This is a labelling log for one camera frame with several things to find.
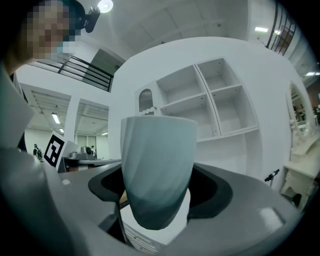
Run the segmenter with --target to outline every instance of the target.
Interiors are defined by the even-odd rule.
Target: mirror
[[[297,135],[305,140],[310,134],[310,116],[306,111],[307,102],[293,82],[289,86],[287,104],[290,114],[290,124],[296,127]]]

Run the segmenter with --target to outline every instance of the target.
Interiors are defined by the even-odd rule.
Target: white vanity table
[[[313,115],[306,112],[307,120],[304,131],[295,119],[291,90],[295,90],[300,96],[303,104],[307,100],[300,94],[298,88],[292,83],[287,93],[287,103],[290,114],[290,126],[292,130],[292,146],[290,161],[284,165],[287,168],[285,184],[281,190],[282,194],[289,194],[290,188],[297,194],[301,194],[298,205],[300,210],[305,207],[309,196],[312,194],[315,185],[314,180],[320,171],[320,144],[319,133],[313,128]]]

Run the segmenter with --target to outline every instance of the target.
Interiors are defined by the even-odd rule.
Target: white cup
[[[187,191],[197,146],[195,121],[133,116],[121,121],[121,166],[132,214],[145,229],[161,230]]]

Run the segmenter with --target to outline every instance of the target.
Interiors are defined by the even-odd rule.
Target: black railing
[[[101,68],[69,54],[57,54],[51,59],[31,63],[42,69],[77,79],[104,91],[111,92],[114,76]]]
[[[296,22],[276,1],[271,35],[265,47],[284,56],[295,35],[296,28]]]

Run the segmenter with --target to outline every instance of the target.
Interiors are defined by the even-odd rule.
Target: desk
[[[110,165],[120,162],[121,159],[94,159],[94,160],[79,160],[72,157],[63,157],[58,168],[58,173],[68,173],[83,171],[99,166]]]
[[[314,180],[320,171],[320,146],[315,146],[302,161],[289,161],[284,167],[288,172],[281,194],[287,194],[289,188],[301,194],[298,209],[302,210],[315,188]]]

